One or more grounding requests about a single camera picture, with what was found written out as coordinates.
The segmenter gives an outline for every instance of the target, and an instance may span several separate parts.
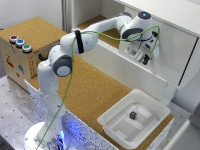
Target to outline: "brown box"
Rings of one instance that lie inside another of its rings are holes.
[[[25,90],[27,81],[37,76],[37,66],[41,62],[38,55],[47,57],[52,45],[66,33],[40,17],[32,18],[0,31],[0,51],[6,74]],[[33,51],[23,53],[22,49],[10,44],[10,36],[17,35],[32,46]]]

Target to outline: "plastic container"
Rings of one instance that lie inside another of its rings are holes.
[[[130,118],[136,112],[136,119]],[[97,121],[105,133],[126,149],[136,149],[169,115],[170,109],[135,89],[103,113]]]

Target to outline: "cork surface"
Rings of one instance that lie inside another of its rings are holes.
[[[64,97],[69,77],[59,77],[60,85],[58,94],[61,98]],[[37,77],[29,82],[39,89]],[[131,92],[131,89],[101,72],[78,56],[74,56],[74,74],[65,101],[66,108],[120,150],[123,150],[123,148],[104,133],[102,126],[97,122],[97,118],[129,92]],[[146,149],[172,119],[173,115],[165,118],[136,150]]]
[[[97,17],[95,17],[95,18],[93,18],[93,19],[91,19],[91,20],[89,20],[89,21],[87,21],[87,22],[85,22],[83,24],[78,25],[77,27],[80,28],[80,29],[85,29],[88,26],[90,26],[91,24],[93,24],[95,22],[102,21],[104,19],[106,19],[106,18],[103,17],[103,16],[97,16]],[[109,36],[112,36],[114,38],[120,39],[120,34],[119,34],[117,29],[111,29],[111,30],[105,31],[103,33],[105,33],[105,34],[107,34]],[[105,37],[103,35],[100,35],[99,39],[101,39],[102,41],[104,41],[104,42],[106,42],[106,43],[108,43],[108,44],[110,44],[110,45],[112,45],[112,46],[114,46],[114,47],[119,49],[119,41],[110,39],[110,38]]]
[[[9,43],[12,35],[30,44],[34,52],[58,41],[66,33],[40,17],[32,18],[0,31],[0,37]]]

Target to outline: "green hose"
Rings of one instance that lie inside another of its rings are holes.
[[[147,29],[147,30],[145,30],[145,31],[143,31],[143,32],[141,32],[141,33],[139,33],[139,34],[137,34],[136,36],[131,37],[131,38],[128,38],[128,39],[117,39],[117,38],[111,37],[111,36],[109,36],[109,35],[107,35],[107,34],[104,34],[104,33],[101,33],[101,32],[96,32],[96,31],[84,31],[84,32],[81,32],[81,34],[85,34],[85,33],[97,33],[97,34],[101,34],[101,35],[103,35],[103,36],[106,36],[106,37],[111,38],[111,39],[116,40],[116,41],[127,41],[127,40],[130,40],[130,39],[136,38],[136,37],[140,36],[141,34],[147,32],[147,31],[149,31],[149,30],[151,30],[151,29],[153,29],[153,28],[158,28],[158,35],[157,35],[157,38],[156,38],[156,42],[155,42],[155,44],[154,44],[154,47],[153,47],[153,49],[151,50],[151,55],[152,55],[152,53],[153,53],[153,51],[154,51],[154,49],[155,49],[155,47],[156,47],[156,44],[157,44],[159,35],[160,35],[160,27],[159,27],[159,26],[153,26],[153,27],[151,27],[151,28],[149,28],[149,29]],[[62,104],[61,104],[60,108],[58,109],[57,113],[56,113],[55,116],[53,117],[53,120],[51,121],[51,123],[50,123],[50,125],[48,126],[46,132],[44,133],[44,136],[42,137],[42,139],[41,139],[39,145],[37,146],[36,150],[39,148],[39,146],[40,146],[41,143],[43,142],[43,140],[44,140],[44,138],[45,138],[47,132],[49,131],[49,128],[50,128],[51,125],[53,124],[55,118],[57,117],[58,113],[60,112],[60,110],[61,110],[61,108],[62,108],[62,106],[63,106],[63,104],[64,104],[64,102],[65,102],[65,99],[66,99],[66,96],[67,96],[67,93],[68,93],[68,90],[69,90],[69,87],[70,87],[70,84],[71,84],[71,81],[72,81],[72,76],[73,76],[73,60],[74,60],[73,52],[74,52],[74,43],[75,43],[75,40],[76,40],[76,37],[74,37],[73,42],[72,42],[72,59],[71,59],[71,60],[72,60],[72,71],[71,71],[70,80],[69,80],[69,83],[68,83],[68,86],[67,86],[67,90],[66,90],[66,92],[65,92],[65,96],[64,96],[64,98],[63,98],[63,100],[62,100]]]

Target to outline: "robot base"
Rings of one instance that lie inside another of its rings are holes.
[[[44,122],[35,124],[26,132],[24,137],[24,150],[36,150],[39,142],[35,140],[35,137],[37,136],[37,133],[39,132],[39,130],[42,128],[43,125]],[[68,143],[65,144],[69,145],[70,139],[68,138],[68,140],[65,140],[65,142],[66,141]],[[49,150],[49,148],[41,145],[37,150]]]

